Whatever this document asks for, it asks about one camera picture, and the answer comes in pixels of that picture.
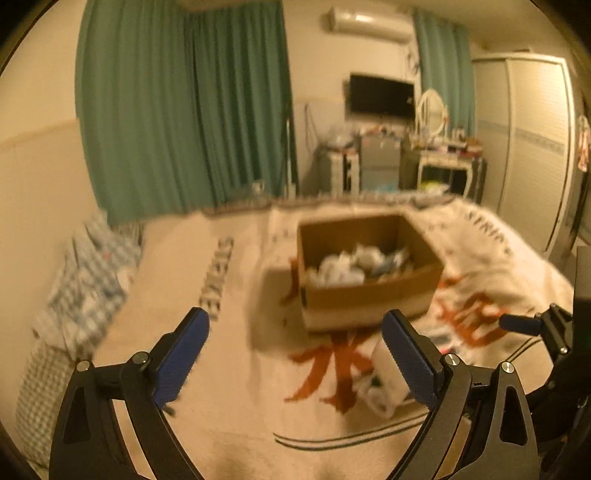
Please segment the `brown cardboard box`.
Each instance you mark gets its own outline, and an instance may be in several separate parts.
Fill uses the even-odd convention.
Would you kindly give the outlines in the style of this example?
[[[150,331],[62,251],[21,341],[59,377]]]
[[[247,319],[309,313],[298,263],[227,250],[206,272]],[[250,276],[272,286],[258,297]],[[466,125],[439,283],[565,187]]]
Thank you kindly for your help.
[[[321,332],[426,313],[444,263],[409,216],[390,213],[301,222],[297,270],[304,326]]]

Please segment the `white vanity table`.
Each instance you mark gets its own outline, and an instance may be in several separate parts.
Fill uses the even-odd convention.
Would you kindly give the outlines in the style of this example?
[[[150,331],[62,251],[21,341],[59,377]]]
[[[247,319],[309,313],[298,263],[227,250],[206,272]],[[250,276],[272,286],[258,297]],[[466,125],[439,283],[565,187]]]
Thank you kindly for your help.
[[[481,156],[404,146],[399,168],[399,188],[420,190],[427,189],[430,184],[444,185],[448,193],[480,203],[487,167],[487,161]]]

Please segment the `green curtain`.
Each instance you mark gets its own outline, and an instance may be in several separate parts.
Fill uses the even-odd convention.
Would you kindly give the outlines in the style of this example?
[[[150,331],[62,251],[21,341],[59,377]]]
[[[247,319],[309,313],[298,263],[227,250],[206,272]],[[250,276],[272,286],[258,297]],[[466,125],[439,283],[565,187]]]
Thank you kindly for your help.
[[[98,206],[114,224],[283,196],[293,111],[283,4],[191,12],[175,1],[90,1],[75,104]]]
[[[476,101],[469,33],[465,26],[426,10],[413,15],[422,89],[436,90],[448,107],[450,128],[475,133]]]

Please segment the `white oval vanity mirror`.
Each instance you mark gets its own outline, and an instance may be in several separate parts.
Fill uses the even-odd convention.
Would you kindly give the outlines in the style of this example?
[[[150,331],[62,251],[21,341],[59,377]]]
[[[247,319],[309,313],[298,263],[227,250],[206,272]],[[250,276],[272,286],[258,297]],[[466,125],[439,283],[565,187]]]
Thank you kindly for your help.
[[[416,133],[425,139],[437,137],[445,133],[448,121],[448,108],[439,92],[433,88],[426,90],[416,106]]]

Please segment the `green curtain right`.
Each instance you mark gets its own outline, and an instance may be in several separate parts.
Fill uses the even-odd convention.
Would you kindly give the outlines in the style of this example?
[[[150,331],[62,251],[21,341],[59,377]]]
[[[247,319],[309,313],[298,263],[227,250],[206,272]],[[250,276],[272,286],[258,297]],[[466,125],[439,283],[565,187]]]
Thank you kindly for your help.
[[[465,26],[426,10],[413,15],[422,89],[436,90],[448,107],[450,128],[475,133],[476,101],[469,33]]]

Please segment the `green curtain left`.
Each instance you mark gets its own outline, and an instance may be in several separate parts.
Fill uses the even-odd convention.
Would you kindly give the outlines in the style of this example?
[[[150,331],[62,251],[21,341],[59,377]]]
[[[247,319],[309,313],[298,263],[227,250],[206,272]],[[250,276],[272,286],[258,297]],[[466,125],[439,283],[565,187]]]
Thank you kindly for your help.
[[[191,12],[175,1],[90,1],[75,104],[98,206],[114,224],[283,196],[293,111],[283,4]]]

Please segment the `white air conditioner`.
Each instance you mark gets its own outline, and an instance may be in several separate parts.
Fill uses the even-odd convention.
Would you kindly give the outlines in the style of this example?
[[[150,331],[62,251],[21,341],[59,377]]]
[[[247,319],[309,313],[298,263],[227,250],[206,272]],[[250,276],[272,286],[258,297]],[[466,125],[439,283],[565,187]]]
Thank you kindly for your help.
[[[408,44],[414,36],[414,23],[404,14],[379,15],[332,7],[328,13],[329,29],[334,33],[372,37]]]

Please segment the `black wall television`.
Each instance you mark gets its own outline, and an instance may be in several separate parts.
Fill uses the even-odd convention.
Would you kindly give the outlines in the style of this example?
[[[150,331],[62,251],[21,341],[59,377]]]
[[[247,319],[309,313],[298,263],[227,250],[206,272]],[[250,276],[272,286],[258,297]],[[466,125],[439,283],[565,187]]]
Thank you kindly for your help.
[[[414,84],[352,73],[349,75],[349,109],[355,114],[414,120]]]

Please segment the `grey mini fridge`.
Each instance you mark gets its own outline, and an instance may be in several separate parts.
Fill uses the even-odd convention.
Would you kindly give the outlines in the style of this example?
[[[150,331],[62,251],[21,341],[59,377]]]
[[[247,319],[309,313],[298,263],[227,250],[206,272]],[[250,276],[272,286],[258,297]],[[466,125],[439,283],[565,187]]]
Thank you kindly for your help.
[[[401,139],[363,136],[360,142],[360,175],[363,191],[394,192],[399,189]]]

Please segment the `clear water jug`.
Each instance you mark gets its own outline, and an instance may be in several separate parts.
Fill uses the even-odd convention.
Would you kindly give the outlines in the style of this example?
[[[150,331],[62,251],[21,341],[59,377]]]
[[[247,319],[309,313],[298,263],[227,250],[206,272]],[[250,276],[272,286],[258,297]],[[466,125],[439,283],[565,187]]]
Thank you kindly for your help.
[[[247,197],[252,200],[259,200],[266,198],[266,183],[263,180],[253,181],[249,187],[246,188]]]

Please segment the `beige woven bed blanket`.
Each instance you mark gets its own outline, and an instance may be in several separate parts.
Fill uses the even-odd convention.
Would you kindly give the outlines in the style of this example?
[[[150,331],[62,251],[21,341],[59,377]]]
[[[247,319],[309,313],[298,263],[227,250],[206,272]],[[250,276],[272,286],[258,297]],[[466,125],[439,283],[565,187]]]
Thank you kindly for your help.
[[[172,405],[171,426],[208,479],[383,479],[423,422],[413,401],[391,419],[356,391],[370,370],[376,329],[311,335],[290,262],[304,220],[403,214],[444,260],[429,312],[470,363],[512,362],[526,390],[552,363],[540,340],[498,327],[503,313],[572,305],[570,282],[491,212],[463,200],[412,205],[321,203],[235,215],[194,213],[148,223],[127,301],[95,361],[119,363],[151,348],[193,306],[211,334]]]

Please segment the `white mop pole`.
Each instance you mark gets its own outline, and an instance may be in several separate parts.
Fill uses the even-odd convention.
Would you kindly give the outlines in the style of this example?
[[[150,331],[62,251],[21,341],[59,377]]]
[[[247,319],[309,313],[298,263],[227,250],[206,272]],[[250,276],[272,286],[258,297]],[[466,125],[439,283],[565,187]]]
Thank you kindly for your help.
[[[284,150],[286,150],[284,197],[293,200],[297,197],[297,158],[294,154],[293,112],[290,103],[284,106]]]

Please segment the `white suitcase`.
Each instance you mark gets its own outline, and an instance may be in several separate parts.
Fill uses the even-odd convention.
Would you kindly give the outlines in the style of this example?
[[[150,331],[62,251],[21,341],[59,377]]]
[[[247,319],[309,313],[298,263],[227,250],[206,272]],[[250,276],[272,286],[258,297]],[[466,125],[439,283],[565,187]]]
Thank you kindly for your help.
[[[334,197],[360,194],[360,157],[355,150],[322,150],[318,154],[320,191]]]

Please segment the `plaid blue bedsheet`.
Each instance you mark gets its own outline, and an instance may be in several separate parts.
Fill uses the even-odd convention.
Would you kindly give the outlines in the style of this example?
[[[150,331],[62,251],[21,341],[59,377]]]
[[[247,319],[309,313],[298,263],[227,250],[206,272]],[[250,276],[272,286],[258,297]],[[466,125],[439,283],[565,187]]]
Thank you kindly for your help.
[[[126,301],[140,265],[143,225],[111,226],[104,212],[76,229],[48,294],[33,321],[35,341],[16,406],[25,458],[49,466],[65,389],[76,364],[91,360]]]

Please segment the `white sliding wardrobe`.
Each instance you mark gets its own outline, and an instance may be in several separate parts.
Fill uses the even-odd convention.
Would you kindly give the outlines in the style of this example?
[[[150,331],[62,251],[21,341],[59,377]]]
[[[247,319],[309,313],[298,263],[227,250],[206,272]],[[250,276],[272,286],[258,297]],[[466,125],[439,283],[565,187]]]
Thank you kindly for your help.
[[[487,173],[481,203],[549,256],[574,170],[575,102],[565,59],[495,53],[473,61],[476,137]]]

